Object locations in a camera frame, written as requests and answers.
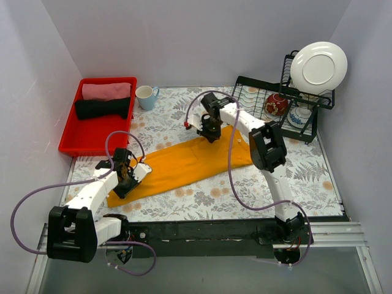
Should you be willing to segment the orange t shirt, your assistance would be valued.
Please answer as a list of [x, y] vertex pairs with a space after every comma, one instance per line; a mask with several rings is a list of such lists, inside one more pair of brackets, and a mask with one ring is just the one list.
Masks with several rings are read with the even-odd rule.
[[198, 137], [148, 154], [145, 163], [152, 172], [124, 199], [111, 191], [107, 198], [108, 207], [126, 205], [226, 172], [232, 130], [232, 126], [222, 128], [220, 139], [214, 143]]

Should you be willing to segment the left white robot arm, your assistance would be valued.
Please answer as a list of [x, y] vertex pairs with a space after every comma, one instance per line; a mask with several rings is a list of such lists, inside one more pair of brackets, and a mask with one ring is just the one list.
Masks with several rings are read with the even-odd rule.
[[134, 155], [126, 148], [100, 161], [94, 170], [94, 181], [64, 206], [55, 206], [48, 215], [47, 256], [52, 259], [89, 263], [97, 248], [113, 241], [123, 245], [130, 239], [126, 216], [106, 214], [96, 217], [99, 206], [114, 192], [124, 198], [151, 173], [142, 159], [131, 166]]

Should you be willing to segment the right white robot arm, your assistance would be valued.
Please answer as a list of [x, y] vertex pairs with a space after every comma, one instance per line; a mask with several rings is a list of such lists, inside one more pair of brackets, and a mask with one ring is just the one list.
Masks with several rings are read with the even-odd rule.
[[[208, 90], [195, 98], [198, 99], [201, 100], [201, 105], [207, 114], [198, 118], [186, 113], [184, 122], [186, 129], [196, 128], [200, 136], [213, 143], [220, 139], [223, 123], [232, 126], [228, 148], [228, 177], [235, 198], [241, 206], [251, 211], [274, 208], [278, 238], [283, 243], [294, 242], [305, 226], [305, 213], [293, 201], [285, 167], [287, 148], [278, 123], [265, 122], [252, 116], [240, 107], [234, 97], [222, 91]], [[248, 138], [251, 161], [265, 177], [271, 192], [273, 202], [270, 205], [261, 208], [251, 207], [236, 193], [232, 177], [232, 151], [234, 134], [237, 130]]]

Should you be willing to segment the black rolled t shirt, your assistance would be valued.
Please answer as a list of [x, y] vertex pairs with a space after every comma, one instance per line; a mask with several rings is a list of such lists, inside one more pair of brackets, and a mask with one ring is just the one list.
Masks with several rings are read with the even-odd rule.
[[77, 118], [80, 120], [117, 115], [127, 119], [130, 97], [112, 100], [78, 100], [74, 103]]

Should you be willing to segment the red plastic bin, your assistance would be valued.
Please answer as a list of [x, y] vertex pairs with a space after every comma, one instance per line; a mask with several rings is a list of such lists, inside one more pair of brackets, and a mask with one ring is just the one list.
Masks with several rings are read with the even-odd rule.
[[107, 136], [116, 130], [129, 131], [135, 105], [135, 90], [137, 79], [135, 77], [105, 77], [84, 78], [80, 81], [75, 94], [74, 102], [82, 100], [82, 88], [87, 84], [108, 85], [112, 83], [129, 83], [130, 97], [127, 109], [127, 118], [120, 115], [105, 115], [99, 118], [80, 120], [77, 117], [75, 106], [71, 106], [69, 116], [59, 142], [59, 152], [70, 157], [77, 156], [104, 156], [105, 140]]

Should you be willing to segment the red floral bowl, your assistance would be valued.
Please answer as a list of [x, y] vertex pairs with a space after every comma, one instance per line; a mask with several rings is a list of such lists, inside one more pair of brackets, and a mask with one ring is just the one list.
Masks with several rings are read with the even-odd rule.
[[282, 116], [288, 109], [288, 100], [278, 93], [268, 96], [265, 102], [265, 110], [273, 116]]

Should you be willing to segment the light blue mug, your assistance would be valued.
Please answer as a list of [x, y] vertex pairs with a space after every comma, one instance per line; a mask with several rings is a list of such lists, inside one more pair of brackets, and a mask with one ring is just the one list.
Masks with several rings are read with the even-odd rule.
[[135, 95], [141, 108], [150, 111], [154, 108], [159, 93], [160, 89], [158, 87], [140, 86], [137, 88]]

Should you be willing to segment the pink rolled t shirt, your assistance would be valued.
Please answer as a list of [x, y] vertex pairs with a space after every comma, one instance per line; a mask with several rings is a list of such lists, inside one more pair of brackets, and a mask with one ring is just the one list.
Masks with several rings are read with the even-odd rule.
[[111, 83], [111, 84], [84, 84], [82, 96], [84, 100], [113, 100], [130, 97], [130, 83]]

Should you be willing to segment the white blue floral bowl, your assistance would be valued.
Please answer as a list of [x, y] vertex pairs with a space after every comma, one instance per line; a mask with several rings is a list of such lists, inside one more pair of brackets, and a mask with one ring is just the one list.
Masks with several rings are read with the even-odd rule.
[[296, 128], [302, 129], [311, 117], [312, 111], [307, 108], [293, 107], [288, 116], [288, 122]]

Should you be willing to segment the white plate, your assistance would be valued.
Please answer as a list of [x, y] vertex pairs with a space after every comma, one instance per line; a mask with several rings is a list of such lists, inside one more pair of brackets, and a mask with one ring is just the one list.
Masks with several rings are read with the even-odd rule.
[[348, 69], [345, 52], [331, 42], [315, 42], [302, 48], [290, 66], [290, 77], [301, 92], [319, 95], [336, 89]]

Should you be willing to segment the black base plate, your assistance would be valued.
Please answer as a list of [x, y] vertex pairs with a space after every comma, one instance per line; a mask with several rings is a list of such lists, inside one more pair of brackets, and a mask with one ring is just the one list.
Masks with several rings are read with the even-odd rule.
[[279, 249], [313, 242], [307, 226], [285, 235], [274, 219], [131, 222], [131, 239], [158, 257], [274, 258]]

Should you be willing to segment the aluminium rail frame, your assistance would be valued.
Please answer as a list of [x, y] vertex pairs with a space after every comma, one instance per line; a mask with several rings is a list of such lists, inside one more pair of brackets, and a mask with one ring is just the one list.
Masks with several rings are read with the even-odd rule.
[[311, 247], [288, 267], [274, 258], [158, 257], [135, 247], [118, 264], [120, 247], [101, 247], [89, 263], [37, 257], [28, 293], [382, 293], [359, 222], [315, 217]]

